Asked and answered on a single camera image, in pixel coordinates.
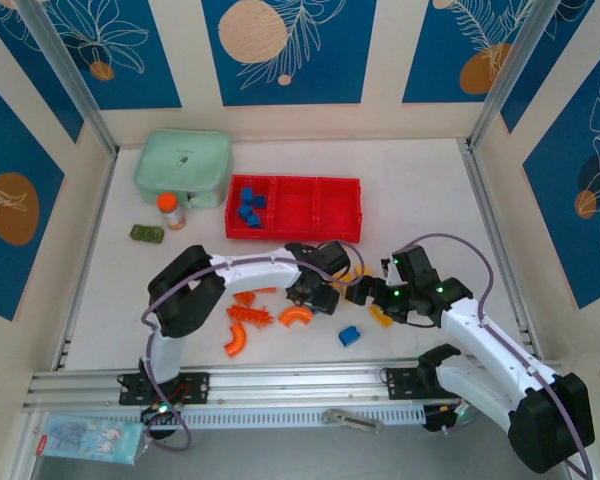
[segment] yellow block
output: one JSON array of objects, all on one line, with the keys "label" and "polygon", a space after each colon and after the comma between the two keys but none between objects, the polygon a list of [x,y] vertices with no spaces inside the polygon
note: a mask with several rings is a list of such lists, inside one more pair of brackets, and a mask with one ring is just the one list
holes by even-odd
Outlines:
[{"label": "yellow block", "polygon": [[[360,276],[360,271],[361,270],[362,269],[360,268],[360,265],[356,265],[356,277]],[[364,274],[365,275],[369,275],[369,276],[371,275],[371,268],[369,266],[367,266],[367,265],[365,265],[365,267],[364,267]]]},{"label": "yellow block", "polygon": [[[343,282],[352,282],[353,281],[353,275],[351,275],[350,273],[347,273],[345,276],[343,276],[342,278],[339,278],[338,280],[341,280]],[[335,288],[336,290],[338,290],[340,292],[341,295],[344,295],[346,292],[346,286],[345,285],[340,285],[339,283],[333,282],[331,284],[331,286],[333,288]]]},{"label": "yellow block", "polygon": [[375,318],[376,322],[378,322],[378,324],[381,327],[389,328],[393,323],[393,320],[391,320],[391,318],[387,317],[384,313],[382,313],[382,309],[379,306],[371,305],[369,307],[369,310],[371,311],[371,315],[373,315],[373,318]]}]

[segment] orange elbow pipe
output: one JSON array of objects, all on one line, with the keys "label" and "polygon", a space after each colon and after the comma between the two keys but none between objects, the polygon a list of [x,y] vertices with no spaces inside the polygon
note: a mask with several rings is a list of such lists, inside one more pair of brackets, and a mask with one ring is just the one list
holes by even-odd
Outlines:
[{"label": "orange elbow pipe", "polygon": [[233,335],[233,340],[227,343],[224,346],[224,349],[227,351],[227,355],[233,358],[238,355],[247,344],[247,332],[241,323],[234,323],[231,325],[231,334]]},{"label": "orange elbow pipe", "polygon": [[285,327],[288,327],[295,320],[298,320],[299,322],[302,322],[305,325],[308,325],[312,318],[313,318],[313,312],[311,310],[309,310],[308,308],[289,307],[284,312],[282,312],[280,317],[278,317],[278,320]]}]

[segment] blue cube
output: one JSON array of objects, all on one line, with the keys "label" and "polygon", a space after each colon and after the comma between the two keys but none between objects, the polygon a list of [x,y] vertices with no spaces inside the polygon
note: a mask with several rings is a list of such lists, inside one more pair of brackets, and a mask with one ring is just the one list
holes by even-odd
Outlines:
[{"label": "blue cube", "polygon": [[240,193],[240,199],[244,205],[251,205],[253,202],[253,188],[245,187]]},{"label": "blue cube", "polygon": [[247,217],[247,225],[249,225],[251,228],[260,228],[260,215],[256,215],[255,213],[249,215]]},{"label": "blue cube", "polygon": [[267,196],[256,195],[253,197],[253,206],[256,208],[267,208]]},{"label": "blue cube", "polygon": [[338,334],[338,338],[343,346],[348,347],[360,338],[360,332],[354,326],[347,327]]},{"label": "blue cube", "polygon": [[249,205],[240,205],[240,208],[238,209],[238,215],[240,215],[240,217],[243,220],[248,221],[249,215],[251,215],[251,213],[253,213],[253,210]]}]

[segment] green container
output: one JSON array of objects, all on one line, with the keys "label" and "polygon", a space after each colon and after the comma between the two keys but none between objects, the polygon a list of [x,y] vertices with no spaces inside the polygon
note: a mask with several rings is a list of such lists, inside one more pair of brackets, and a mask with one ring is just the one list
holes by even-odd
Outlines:
[{"label": "green container", "polygon": [[227,196],[232,170],[229,135],[157,130],[147,139],[134,180],[146,202],[173,192],[180,205],[213,208]]}]

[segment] red tray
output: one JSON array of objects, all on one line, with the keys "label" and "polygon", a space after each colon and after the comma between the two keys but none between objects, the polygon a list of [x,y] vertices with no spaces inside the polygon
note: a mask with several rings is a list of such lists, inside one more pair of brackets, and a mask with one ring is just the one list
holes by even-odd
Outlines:
[{"label": "red tray", "polygon": [[[249,228],[238,215],[245,187],[266,195],[256,208],[262,228]],[[362,227],[360,180],[357,178],[234,175],[224,214],[227,238],[358,243]]]}]

